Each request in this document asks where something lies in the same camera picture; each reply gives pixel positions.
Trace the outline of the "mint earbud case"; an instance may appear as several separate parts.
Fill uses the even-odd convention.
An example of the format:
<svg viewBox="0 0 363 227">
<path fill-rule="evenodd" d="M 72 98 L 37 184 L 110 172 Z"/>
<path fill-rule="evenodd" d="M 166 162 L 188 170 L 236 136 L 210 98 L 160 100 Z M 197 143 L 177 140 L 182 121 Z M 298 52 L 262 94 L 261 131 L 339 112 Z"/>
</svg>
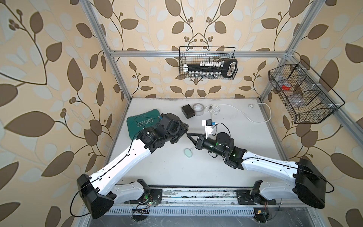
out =
<svg viewBox="0 0 363 227">
<path fill-rule="evenodd" d="M 185 156 L 186 156 L 186 157 L 188 157 L 188 158 L 191 158 L 191 157 L 193 156 L 193 152 L 192 152 L 192 150 L 191 150 L 191 149 L 189 149 L 189 148 L 186 148 L 186 149 L 184 150 L 184 154 L 185 154 Z"/>
</svg>

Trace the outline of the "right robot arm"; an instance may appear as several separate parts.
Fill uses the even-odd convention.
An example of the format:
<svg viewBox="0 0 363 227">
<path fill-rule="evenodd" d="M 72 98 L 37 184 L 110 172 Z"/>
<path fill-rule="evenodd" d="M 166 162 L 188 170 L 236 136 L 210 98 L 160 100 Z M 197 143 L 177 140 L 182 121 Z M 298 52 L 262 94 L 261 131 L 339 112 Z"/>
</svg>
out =
<svg viewBox="0 0 363 227">
<path fill-rule="evenodd" d="M 243 200 L 265 204 L 276 199 L 299 199 L 310 207 L 325 208 L 328 181 L 311 161 L 282 161 L 257 155 L 235 146 L 234 140 L 225 132 L 219 133 L 216 139 L 201 133 L 187 133 L 187 137 L 196 149 L 221 156 L 233 169 L 256 171 L 279 179 L 271 183 L 257 180 Z"/>
</svg>

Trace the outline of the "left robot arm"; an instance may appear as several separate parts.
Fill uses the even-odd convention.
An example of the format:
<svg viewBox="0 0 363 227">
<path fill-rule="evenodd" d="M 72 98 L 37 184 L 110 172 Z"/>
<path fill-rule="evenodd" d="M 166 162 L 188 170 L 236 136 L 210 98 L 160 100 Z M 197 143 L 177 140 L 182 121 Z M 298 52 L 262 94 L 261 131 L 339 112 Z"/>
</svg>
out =
<svg viewBox="0 0 363 227">
<path fill-rule="evenodd" d="M 138 132 L 129 147 L 117 158 L 92 175 L 77 179 L 78 192 L 93 219 L 105 215 L 114 204 L 143 200 L 150 191 L 139 179 L 118 185 L 121 178 L 142 159 L 161 148 L 166 142 L 175 144 L 188 131 L 188 124 L 172 113 L 161 114 L 157 124 Z"/>
</svg>

